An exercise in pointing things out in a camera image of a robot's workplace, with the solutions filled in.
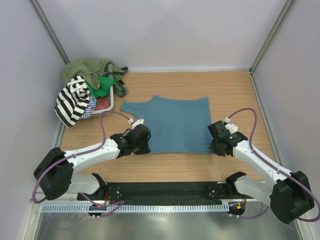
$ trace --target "gray floor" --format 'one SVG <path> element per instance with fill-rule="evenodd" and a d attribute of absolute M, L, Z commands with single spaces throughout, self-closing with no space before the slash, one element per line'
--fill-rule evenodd
<path fill-rule="evenodd" d="M 258 202 L 248 202 L 246 207 L 246 216 L 259 214 L 265 208 Z M 95 220 L 83 213 L 42 213 L 35 237 L 35 240 L 215 239 L 302 240 L 302 237 L 296 222 L 286 225 L 271 211 L 255 220 L 236 219 L 221 212 L 123 213 Z"/>

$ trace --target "black and white striped cloth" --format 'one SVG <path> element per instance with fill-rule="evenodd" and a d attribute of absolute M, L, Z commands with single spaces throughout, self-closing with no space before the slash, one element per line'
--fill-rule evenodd
<path fill-rule="evenodd" d="M 81 76 L 72 78 L 58 94 L 55 113 L 63 124 L 71 128 L 85 112 L 90 98 L 86 80 Z"/>

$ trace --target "red cloth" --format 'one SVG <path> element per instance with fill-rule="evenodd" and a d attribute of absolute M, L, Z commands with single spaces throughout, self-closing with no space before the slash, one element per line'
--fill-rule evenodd
<path fill-rule="evenodd" d="M 95 110 L 103 110 L 110 107 L 107 97 L 98 97 L 96 99 Z"/>

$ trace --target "blue striped cloth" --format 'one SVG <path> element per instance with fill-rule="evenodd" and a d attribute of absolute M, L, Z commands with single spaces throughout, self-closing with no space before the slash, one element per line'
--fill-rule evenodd
<path fill-rule="evenodd" d="M 86 109 L 84 110 L 84 113 L 81 115 L 81 119 L 88 119 L 91 116 L 92 111 L 96 109 L 97 99 L 95 96 L 91 95 L 89 98 L 89 103 Z"/>

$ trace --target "gray wall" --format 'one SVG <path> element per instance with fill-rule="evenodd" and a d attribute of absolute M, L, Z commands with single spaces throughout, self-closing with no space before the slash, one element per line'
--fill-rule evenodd
<path fill-rule="evenodd" d="M 286 0 L 39 0 L 70 58 L 131 71 L 251 67 Z"/>
<path fill-rule="evenodd" d="M 63 61 L 27 0 L 0 1 L 0 233 L 20 237 L 33 171 L 54 144 Z"/>
<path fill-rule="evenodd" d="M 283 164 L 307 174 L 320 198 L 320 1 L 296 1 L 255 79 Z M 315 207 L 308 213 L 315 217 Z M 320 222 L 310 224 L 320 239 Z"/>

